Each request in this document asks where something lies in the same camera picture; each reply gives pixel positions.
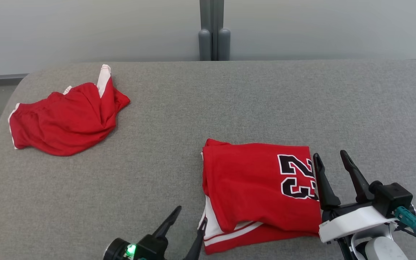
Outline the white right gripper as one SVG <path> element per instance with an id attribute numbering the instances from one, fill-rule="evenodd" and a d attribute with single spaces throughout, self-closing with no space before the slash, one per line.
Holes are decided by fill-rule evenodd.
<path id="1" fill-rule="evenodd" d="M 374 199 L 374 194 L 369 191 L 369 183 L 355 165 L 347 151 L 340 150 L 340 156 L 345 170 L 349 173 L 355 192 L 357 203 L 367 203 Z M 373 206 L 356 209 L 338 217 L 332 217 L 331 209 L 340 206 L 341 201 L 334 191 L 325 174 L 325 166 L 318 153 L 313 154 L 314 172 L 317 183 L 320 208 L 322 209 L 322 224 L 319 224 L 319 238 L 322 243 L 359 232 L 388 226 L 392 232 L 398 227 L 395 218 L 386 218 Z"/>

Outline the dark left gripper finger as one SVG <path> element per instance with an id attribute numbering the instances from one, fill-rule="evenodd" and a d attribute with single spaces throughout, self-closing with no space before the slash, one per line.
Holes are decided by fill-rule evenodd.
<path id="1" fill-rule="evenodd" d="M 190 250 L 188 251 L 187 255 L 184 257 L 184 260 L 198 260 L 199 259 L 202 245 L 204 243 L 204 235 L 206 231 L 206 226 L 207 226 L 207 218 L 203 217 L 197 230 L 197 236 L 192 246 L 190 247 Z"/>
<path id="2" fill-rule="evenodd" d="M 182 206 L 177 206 L 171 214 L 162 222 L 162 224 L 155 230 L 152 236 L 156 239 L 166 239 L 166 234 L 170 227 L 175 224 L 181 212 Z"/>

